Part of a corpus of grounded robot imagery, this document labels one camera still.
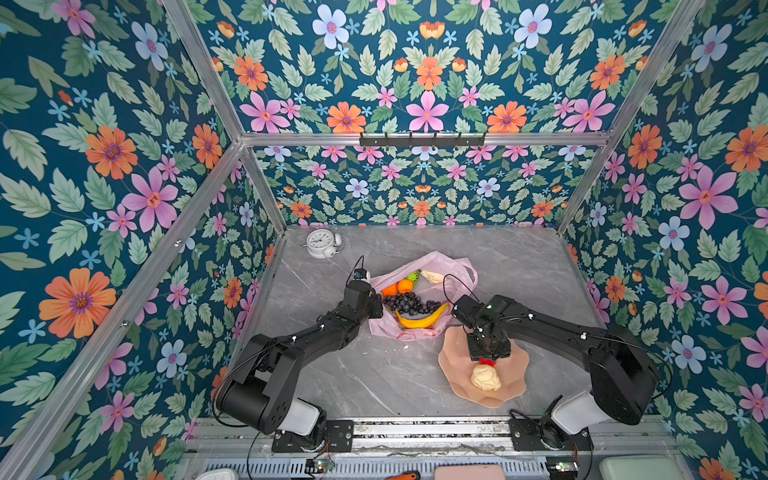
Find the pink plastic bag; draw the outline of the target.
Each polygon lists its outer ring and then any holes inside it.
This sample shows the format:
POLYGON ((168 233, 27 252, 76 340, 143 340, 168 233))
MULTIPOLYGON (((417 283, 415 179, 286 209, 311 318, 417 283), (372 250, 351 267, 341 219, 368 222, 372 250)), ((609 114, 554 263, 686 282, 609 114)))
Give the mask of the pink plastic bag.
POLYGON ((414 283, 412 292, 423 300, 436 300, 441 304, 448 303, 448 309, 432 327, 408 330, 399 324, 396 314, 384 306, 383 316, 369 321, 372 335, 402 342, 426 341, 439 337, 453 321, 450 313, 453 304, 461 296, 471 295, 479 280, 478 272, 469 259, 453 259, 438 251, 433 251, 390 273, 372 278, 371 285, 377 293, 381 294, 383 289, 397 284, 416 270, 427 270, 445 275, 442 285, 432 285, 420 278, 417 283, 414 283))

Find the fake beige ginger root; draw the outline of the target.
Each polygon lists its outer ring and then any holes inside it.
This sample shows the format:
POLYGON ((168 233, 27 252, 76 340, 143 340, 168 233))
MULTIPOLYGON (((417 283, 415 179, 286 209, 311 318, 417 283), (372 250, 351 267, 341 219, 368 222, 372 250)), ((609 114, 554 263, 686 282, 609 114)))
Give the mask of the fake beige ginger root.
POLYGON ((432 285, 442 285, 445 279, 445 275, 437 272, 421 270, 420 277, 428 281, 432 285))

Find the pink wavy bowl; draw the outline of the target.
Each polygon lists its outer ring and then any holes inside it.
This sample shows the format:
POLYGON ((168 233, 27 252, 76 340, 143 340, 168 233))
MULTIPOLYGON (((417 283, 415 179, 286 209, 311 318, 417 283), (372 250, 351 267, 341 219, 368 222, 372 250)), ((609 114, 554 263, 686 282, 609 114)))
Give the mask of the pink wavy bowl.
POLYGON ((503 383, 496 392, 478 390, 470 383, 470 375, 478 361, 472 361, 467 338, 462 327, 450 327, 444 334, 443 347, 438 363, 454 394, 462 399, 487 408, 498 408, 503 403, 522 395, 526 391, 524 380, 529 364, 529 355, 512 340, 511 355, 496 363, 496 370, 503 383))

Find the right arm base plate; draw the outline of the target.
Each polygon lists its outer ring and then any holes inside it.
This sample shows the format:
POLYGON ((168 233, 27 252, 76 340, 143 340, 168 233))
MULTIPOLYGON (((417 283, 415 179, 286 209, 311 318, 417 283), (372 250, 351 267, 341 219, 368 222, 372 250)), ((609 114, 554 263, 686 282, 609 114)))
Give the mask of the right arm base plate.
POLYGON ((593 442, 587 429, 570 435, 560 430, 553 422, 541 424, 538 419, 519 417, 510 418, 508 425, 515 451, 581 452, 593 449, 593 442))

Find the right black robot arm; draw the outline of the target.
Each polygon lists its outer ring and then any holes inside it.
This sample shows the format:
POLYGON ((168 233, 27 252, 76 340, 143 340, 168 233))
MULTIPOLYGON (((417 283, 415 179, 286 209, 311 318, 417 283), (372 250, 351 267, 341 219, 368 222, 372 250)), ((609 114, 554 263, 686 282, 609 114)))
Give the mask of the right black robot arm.
POLYGON ((507 358, 511 342, 520 340, 565 358, 589 374, 590 385, 584 391, 568 399, 556 398, 533 422, 534 434, 553 450, 608 420, 639 424, 660 383, 650 353, 623 326, 604 329, 570 323, 502 295, 486 304, 464 295, 453 304, 451 315, 468 329, 473 360, 507 358))

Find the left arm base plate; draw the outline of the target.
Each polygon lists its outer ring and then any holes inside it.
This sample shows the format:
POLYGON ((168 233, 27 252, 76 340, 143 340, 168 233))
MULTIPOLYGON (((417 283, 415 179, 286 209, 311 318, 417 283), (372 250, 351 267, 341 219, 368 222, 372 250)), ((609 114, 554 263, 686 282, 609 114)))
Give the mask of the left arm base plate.
POLYGON ((307 436, 278 431, 271 446, 272 453, 348 453, 352 450, 352 420, 321 420, 307 436))

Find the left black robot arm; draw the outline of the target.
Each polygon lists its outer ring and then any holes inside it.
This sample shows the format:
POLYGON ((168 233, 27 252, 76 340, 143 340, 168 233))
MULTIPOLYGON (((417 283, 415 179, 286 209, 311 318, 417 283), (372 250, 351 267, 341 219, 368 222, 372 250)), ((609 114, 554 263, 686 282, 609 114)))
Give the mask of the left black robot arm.
POLYGON ((382 316, 381 295, 364 280, 349 281, 342 300, 314 325, 281 337, 253 336, 217 387, 215 408, 265 435, 323 436, 324 410, 295 396, 300 373, 346 348, 364 322, 382 316))

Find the fake beige garlic bulb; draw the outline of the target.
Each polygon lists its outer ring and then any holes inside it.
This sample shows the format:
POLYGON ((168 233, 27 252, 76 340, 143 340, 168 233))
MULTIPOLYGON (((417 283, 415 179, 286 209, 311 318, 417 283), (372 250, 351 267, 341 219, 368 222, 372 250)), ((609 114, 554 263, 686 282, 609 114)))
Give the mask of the fake beige garlic bulb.
POLYGON ((477 364, 472 369, 470 383, 478 390, 496 392, 503 383, 494 365, 477 364))

